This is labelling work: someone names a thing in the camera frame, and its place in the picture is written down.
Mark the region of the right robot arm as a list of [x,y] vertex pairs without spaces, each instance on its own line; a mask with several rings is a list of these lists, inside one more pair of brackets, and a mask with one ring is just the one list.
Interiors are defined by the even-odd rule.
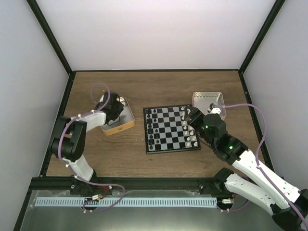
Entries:
[[229,191],[246,198],[267,211],[285,231],[301,230],[302,224],[308,224],[305,220],[308,215],[307,189],[300,190],[286,182],[259,161],[243,142],[230,135],[220,117],[222,108],[211,104],[205,115],[196,107],[182,107],[184,122],[196,130],[217,158],[249,178],[245,180],[224,168],[216,175],[215,191],[220,194]]

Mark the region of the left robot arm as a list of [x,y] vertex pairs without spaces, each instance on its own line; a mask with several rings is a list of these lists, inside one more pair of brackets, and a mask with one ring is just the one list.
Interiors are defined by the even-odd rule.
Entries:
[[48,149],[65,162],[76,179],[83,181],[81,188],[87,194],[98,190],[98,182],[93,179],[95,171],[84,156],[86,133],[119,119],[124,107],[123,97],[115,92],[105,92],[93,110],[75,117],[61,116],[56,120]]

